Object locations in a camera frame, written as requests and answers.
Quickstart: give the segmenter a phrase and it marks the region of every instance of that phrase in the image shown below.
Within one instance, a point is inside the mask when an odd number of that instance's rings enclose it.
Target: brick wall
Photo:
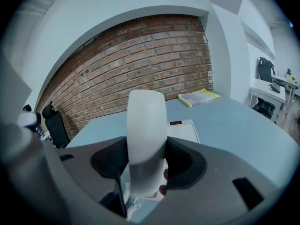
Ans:
[[[133,89],[166,100],[212,89],[210,52],[199,18],[156,15],[134,19],[81,46],[55,73],[37,111],[53,101],[72,139],[91,119],[126,110]],[[47,131],[42,119],[42,128]]]

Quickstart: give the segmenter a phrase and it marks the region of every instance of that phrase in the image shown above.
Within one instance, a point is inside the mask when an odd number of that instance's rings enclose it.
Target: cable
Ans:
[[[129,197],[130,197],[130,183],[125,182],[125,191],[124,191],[124,194],[123,194],[124,204],[126,204],[128,202]]]
[[[134,203],[132,204],[128,209],[127,209],[127,218],[126,220],[127,221],[130,221],[133,213],[138,210],[142,205],[140,203]]]

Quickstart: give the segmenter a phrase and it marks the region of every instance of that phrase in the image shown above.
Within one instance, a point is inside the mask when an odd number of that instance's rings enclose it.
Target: chair headrest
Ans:
[[[263,58],[263,57],[260,57],[260,59],[259,59],[259,66],[260,66],[260,67],[269,67],[269,62],[268,62],[268,60],[266,60],[266,59]]]
[[[42,111],[43,118],[49,119],[56,114],[54,107],[52,106],[52,101],[44,107]]]

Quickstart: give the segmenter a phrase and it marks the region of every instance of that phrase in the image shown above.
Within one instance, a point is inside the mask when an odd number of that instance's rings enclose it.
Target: ceiling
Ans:
[[[1,38],[0,46],[5,58],[21,77],[28,41],[53,1],[24,0],[13,14]]]
[[[289,20],[274,0],[251,0],[271,29],[290,26]]]

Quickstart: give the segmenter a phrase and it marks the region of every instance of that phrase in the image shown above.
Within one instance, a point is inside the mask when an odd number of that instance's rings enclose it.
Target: book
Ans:
[[[186,93],[186,94],[179,94],[178,98],[184,102],[186,105],[189,107],[206,103],[209,101],[212,101],[216,98],[221,97],[220,95],[207,91],[205,88],[196,91],[196,92],[191,92],[191,93]]]

